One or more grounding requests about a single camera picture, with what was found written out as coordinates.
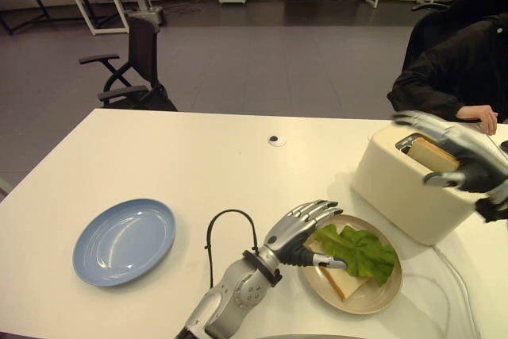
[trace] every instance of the lettuce leaf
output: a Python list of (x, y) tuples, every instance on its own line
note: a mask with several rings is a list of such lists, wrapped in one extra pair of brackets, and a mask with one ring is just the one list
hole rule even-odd
[(391, 245), (381, 244), (373, 232), (354, 230), (346, 225), (339, 234), (337, 227), (329, 224), (316, 230), (313, 235), (325, 254), (346, 261), (349, 275), (374, 278), (378, 286), (388, 281), (397, 254)]

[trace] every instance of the empty plate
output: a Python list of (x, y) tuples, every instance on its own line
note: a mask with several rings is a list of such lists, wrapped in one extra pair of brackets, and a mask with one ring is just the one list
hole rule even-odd
[(99, 214), (81, 233), (74, 269), (92, 285), (120, 285), (157, 265), (174, 239), (175, 217), (162, 202), (122, 202)]
[[(379, 238), (383, 245), (391, 245), (384, 234), (361, 218), (341, 214), (330, 218), (324, 225), (328, 224), (335, 224), (338, 232), (341, 232), (345, 225), (350, 225), (356, 230), (370, 230)], [(372, 314), (386, 309), (395, 300), (402, 287), (402, 268), (398, 254), (394, 270), (384, 285), (378, 287), (375, 281), (371, 279), (345, 301), (335, 292), (319, 267), (309, 266), (308, 268), (302, 268), (302, 272), (310, 287), (314, 289), (317, 295), (337, 309), (352, 314)]]

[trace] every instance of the silver robotic hand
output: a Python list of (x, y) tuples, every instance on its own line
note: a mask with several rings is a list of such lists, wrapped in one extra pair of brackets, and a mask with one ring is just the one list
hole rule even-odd
[(337, 202), (317, 200), (297, 206), (268, 233), (263, 247), (245, 251), (232, 263), (221, 281), (202, 298), (177, 339), (229, 339), (247, 313), (257, 306), (282, 276), (279, 264), (346, 268), (336, 257), (303, 247), (310, 234), (327, 218), (342, 213)]
[(486, 222), (508, 218), (508, 160), (460, 125), (452, 125), (431, 114), (402, 111), (394, 115), (397, 125), (411, 126), (452, 154), (459, 167), (452, 172), (432, 172), (423, 183), (435, 187), (457, 187), (466, 192), (485, 193), (476, 210)]

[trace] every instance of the beige plate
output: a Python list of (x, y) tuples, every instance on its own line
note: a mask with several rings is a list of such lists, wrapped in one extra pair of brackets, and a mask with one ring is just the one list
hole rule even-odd
[[(335, 224), (338, 232), (342, 231), (344, 225), (350, 225), (352, 228), (357, 230), (370, 230), (379, 237), (384, 245), (391, 244), (385, 235), (377, 228), (360, 218), (341, 214), (327, 220), (325, 225), (329, 223)], [(326, 279), (319, 267), (314, 266), (302, 268), (302, 272), (310, 287), (316, 291), (317, 295), (337, 309), (352, 314), (372, 314), (377, 313), (382, 309), (386, 309), (395, 300), (395, 297), (398, 295), (402, 287), (402, 268), (398, 254), (397, 260), (395, 261), (394, 271), (391, 273), (388, 282), (381, 287), (378, 287), (375, 281), (371, 279), (360, 287), (346, 301), (343, 301), (335, 292), (332, 285)]]

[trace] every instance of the chair armrest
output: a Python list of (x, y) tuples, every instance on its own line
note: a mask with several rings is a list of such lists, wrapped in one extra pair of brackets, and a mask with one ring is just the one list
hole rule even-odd
[(143, 85), (138, 87), (122, 87), (113, 91), (105, 91), (103, 93), (99, 93), (97, 96), (99, 101), (108, 101), (112, 98), (128, 97), (129, 95), (136, 93), (148, 93), (148, 89)]
[(424, 3), (424, 4), (418, 4), (417, 6), (414, 6), (411, 10), (412, 11), (419, 11), (419, 10), (447, 10), (450, 8), (450, 6), (447, 6), (446, 4), (441, 3)]
[(114, 60), (114, 59), (119, 59), (119, 58), (120, 58), (119, 55), (115, 55), (113, 53), (113, 54), (109, 54), (109, 55), (83, 57), (82, 59), (79, 59), (79, 63), (81, 65), (88, 64), (88, 63), (96, 63), (96, 62), (105, 63), (108, 60)]

